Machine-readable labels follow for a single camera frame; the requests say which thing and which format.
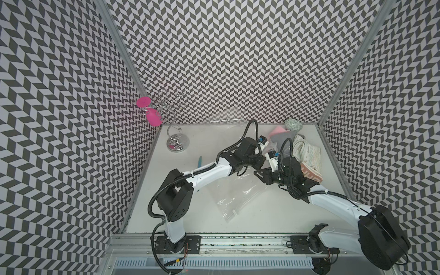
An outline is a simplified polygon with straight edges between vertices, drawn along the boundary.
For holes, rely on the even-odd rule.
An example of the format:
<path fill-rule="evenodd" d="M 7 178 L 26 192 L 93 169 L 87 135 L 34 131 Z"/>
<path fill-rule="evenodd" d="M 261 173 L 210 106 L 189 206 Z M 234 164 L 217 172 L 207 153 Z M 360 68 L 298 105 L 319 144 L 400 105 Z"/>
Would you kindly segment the pink towel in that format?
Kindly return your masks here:
<path fill-rule="evenodd" d="M 283 134 L 285 132 L 288 132 L 288 130 L 286 130 L 285 128 L 283 128 L 282 126 L 277 126 L 270 134 L 269 137 L 271 138 L 274 135 L 278 135 L 278 134 Z"/>

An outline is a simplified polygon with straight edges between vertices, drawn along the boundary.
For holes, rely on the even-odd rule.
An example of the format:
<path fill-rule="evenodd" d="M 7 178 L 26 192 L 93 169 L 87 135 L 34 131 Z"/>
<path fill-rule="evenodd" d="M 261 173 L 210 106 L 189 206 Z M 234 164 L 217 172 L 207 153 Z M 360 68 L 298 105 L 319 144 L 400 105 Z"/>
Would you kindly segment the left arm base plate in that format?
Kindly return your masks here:
<path fill-rule="evenodd" d="M 172 243 L 167 236 L 158 236 L 154 242 L 156 254 L 199 254 L 201 236 L 185 235 L 177 243 Z"/>

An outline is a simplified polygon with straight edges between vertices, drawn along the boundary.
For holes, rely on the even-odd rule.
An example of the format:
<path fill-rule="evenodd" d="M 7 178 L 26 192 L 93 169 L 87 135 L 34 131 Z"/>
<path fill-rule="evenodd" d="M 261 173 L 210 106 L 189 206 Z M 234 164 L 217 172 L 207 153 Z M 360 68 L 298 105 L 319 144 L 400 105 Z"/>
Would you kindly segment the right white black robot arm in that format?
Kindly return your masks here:
<path fill-rule="evenodd" d="M 329 211 L 352 227 L 343 230 L 330 228 L 326 223 L 315 225 L 308 236 L 291 238 L 295 253 L 332 254 L 346 250 L 365 256 L 382 270 L 389 270 L 398 265 L 402 257 L 408 257 L 409 239 L 387 207 L 370 207 L 329 191 L 306 178 L 294 159 L 285 158 L 277 169 L 263 168 L 256 170 L 254 175 L 264 184 L 277 184 L 296 200 Z"/>

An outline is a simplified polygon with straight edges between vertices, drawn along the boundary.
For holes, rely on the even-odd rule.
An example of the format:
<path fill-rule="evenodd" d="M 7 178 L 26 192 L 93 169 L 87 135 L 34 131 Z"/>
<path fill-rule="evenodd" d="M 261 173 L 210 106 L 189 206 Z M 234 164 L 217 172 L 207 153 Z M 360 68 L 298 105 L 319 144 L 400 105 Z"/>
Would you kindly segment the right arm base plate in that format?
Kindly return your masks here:
<path fill-rule="evenodd" d="M 340 254 L 340 249 L 327 247 L 320 238 L 316 236 L 295 235 L 290 236 L 289 241 L 294 254 L 315 254 L 324 256 Z"/>

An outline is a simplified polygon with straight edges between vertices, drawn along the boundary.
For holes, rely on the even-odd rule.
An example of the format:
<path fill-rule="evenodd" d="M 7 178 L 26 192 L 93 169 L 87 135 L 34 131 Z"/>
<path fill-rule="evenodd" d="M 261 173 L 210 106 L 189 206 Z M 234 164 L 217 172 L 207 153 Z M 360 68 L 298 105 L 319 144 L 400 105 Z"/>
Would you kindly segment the grey towel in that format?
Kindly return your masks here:
<path fill-rule="evenodd" d="M 283 132 L 283 133 L 272 135 L 270 137 L 270 139 L 271 139 L 272 143 L 274 143 L 276 145 L 276 151 L 278 153 L 280 153 L 281 147 L 282 147 L 284 141 L 287 140 L 288 138 L 294 140 L 296 135 L 297 135 L 297 132 L 288 131 L 288 132 Z"/>

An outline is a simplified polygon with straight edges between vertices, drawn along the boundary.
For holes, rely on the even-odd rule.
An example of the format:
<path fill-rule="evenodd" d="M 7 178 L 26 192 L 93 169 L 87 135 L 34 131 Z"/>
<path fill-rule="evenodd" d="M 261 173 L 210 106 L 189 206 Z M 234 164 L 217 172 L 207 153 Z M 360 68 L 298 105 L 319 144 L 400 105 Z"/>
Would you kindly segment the orange lettered towel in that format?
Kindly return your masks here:
<path fill-rule="evenodd" d="M 301 162 L 301 171 L 305 178 L 311 179 L 318 183 L 322 183 L 322 165 L 320 162 L 315 165 L 309 165 L 307 163 Z"/>

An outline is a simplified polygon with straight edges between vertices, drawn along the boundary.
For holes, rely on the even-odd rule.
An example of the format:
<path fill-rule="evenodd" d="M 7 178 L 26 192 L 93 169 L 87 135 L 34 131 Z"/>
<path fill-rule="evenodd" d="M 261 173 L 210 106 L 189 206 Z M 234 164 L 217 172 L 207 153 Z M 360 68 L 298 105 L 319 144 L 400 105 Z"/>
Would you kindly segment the white patterned towel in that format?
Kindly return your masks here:
<path fill-rule="evenodd" d="M 322 153 L 318 146 L 308 143 L 302 136 L 296 135 L 293 141 L 292 155 L 306 168 L 314 172 L 322 171 Z"/>

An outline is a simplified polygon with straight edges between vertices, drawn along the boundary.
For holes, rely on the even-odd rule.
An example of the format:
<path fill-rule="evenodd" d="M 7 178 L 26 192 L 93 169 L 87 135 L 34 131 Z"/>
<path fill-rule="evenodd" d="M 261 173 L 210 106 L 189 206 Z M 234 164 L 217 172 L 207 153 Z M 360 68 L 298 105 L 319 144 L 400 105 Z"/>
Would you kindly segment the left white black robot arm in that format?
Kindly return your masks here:
<path fill-rule="evenodd" d="M 220 152 L 216 160 L 206 166 L 185 173 L 177 169 L 170 171 L 148 205 L 149 215 L 160 218 L 165 225 L 165 234 L 157 238 L 155 251 L 160 254 L 182 253 L 195 242 L 195 238 L 187 237 L 183 223 L 194 192 L 219 179 L 238 175 L 248 167 L 260 169 L 266 160 L 262 150 L 268 144 L 264 136 L 259 136 L 256 140 L 243 137 Z"/>

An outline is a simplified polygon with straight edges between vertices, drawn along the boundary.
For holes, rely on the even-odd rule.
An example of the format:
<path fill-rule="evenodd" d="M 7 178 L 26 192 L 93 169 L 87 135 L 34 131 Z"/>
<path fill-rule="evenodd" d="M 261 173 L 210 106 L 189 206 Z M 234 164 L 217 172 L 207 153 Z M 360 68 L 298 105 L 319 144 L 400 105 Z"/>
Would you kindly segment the clear plastic vacuum bag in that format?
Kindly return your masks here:
<path fill-rule="evenodd" d="M 210 124 L 227 124 L 228 128 L 245 125 L 249 119 L 237 108 L 229 108 L 208 119 Z M 219 209 L 222 218 L 229 223 L 256 196 L 267 187 L 253 174 L 254 168 L 242 168 L 233 175 L 222 178 L 207 186 L 209 194 Z"/>

